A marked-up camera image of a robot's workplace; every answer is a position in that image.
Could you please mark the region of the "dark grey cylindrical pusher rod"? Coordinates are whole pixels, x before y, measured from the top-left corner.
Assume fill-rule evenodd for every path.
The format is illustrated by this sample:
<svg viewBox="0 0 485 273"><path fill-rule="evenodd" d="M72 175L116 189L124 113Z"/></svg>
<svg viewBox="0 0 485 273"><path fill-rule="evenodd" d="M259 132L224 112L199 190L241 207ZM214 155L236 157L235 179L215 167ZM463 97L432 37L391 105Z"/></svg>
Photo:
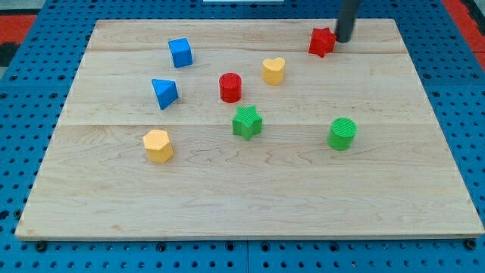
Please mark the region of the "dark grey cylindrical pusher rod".
<svg viewBox="0 0 485 273"><path fill-rule="evenodd" d="M338 42L350 41L360 5L361 0L341 1L339 17L337 19L335 29L336 40Z"/></svg>

